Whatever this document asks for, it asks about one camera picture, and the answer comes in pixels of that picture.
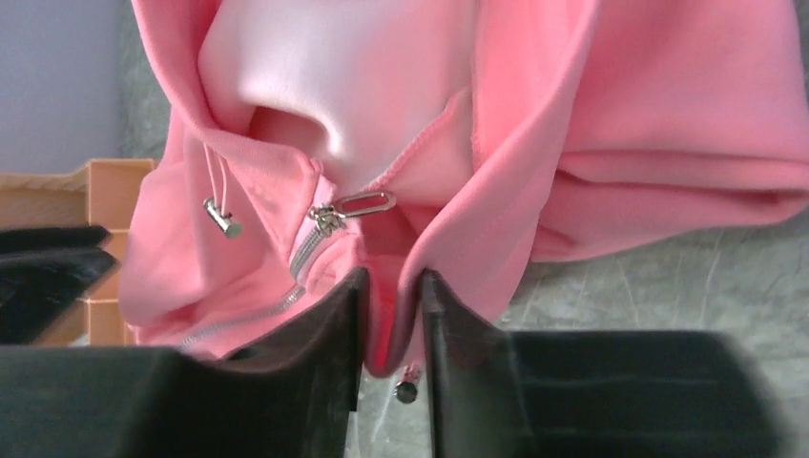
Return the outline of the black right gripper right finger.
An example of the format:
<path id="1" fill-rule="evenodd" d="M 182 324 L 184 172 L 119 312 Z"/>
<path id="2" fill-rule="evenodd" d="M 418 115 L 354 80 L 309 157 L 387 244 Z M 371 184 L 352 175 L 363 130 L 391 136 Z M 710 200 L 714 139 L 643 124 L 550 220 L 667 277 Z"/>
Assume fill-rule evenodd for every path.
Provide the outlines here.
<path id="1" fill-rule="evenodd" d="M 506 331 L 420 279 L 437 457 L 775 457 L 757 374 L 692 330 Z"/>

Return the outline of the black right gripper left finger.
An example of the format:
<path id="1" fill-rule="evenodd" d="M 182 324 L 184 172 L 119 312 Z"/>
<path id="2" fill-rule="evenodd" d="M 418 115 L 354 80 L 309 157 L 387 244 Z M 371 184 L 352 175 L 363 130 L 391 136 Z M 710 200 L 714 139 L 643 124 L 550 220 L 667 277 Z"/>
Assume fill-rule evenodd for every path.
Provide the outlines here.
<path id="1" fill-rule="evenodd" d="M 1 353 L 5 457 L 340 457 L 369 277 L 220 361 L 169 347 Z"/>

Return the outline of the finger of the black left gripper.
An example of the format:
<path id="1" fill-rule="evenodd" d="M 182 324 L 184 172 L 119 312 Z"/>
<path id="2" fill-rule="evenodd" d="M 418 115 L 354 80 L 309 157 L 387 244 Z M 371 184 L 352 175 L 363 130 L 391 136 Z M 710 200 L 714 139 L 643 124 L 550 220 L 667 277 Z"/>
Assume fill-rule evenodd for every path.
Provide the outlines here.
<path id="1" fill-rule="evenodd" d="M 1 231 L 1 254 L 99 247 L 109 236 L 110 232 L 99 225 L 4 229 Z"/>
<path id="2" fill-rule="evenodd" d="M 3 255 L 1 343 L 34 343 L 116 265 L 95 247 Z"/>

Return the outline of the pink zip-up jacket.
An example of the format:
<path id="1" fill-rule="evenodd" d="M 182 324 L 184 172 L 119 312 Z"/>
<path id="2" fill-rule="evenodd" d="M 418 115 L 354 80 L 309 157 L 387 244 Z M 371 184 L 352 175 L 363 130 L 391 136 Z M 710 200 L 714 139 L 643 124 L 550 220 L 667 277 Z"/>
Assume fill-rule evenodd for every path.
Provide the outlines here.
<path id="1" fill-rule="evenodd" d="M 136 1 L 170 105 L 121 315 L 234 354 L 370 277 L 366 370 L 424 362 L 417 282 L 498 318 L 530 261 L 808 204 L 789 1 Z"/>

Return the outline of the orange mesh file rack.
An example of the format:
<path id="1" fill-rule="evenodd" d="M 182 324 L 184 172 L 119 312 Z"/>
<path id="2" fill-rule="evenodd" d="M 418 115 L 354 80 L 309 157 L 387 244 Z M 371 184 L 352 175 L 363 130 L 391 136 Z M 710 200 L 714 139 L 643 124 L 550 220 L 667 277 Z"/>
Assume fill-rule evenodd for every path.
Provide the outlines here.
<path id="1" fill-rule="evenodd" d="M 87 168 L 69 174 L 2 174 L 1 228 L 87 223 Z"/>

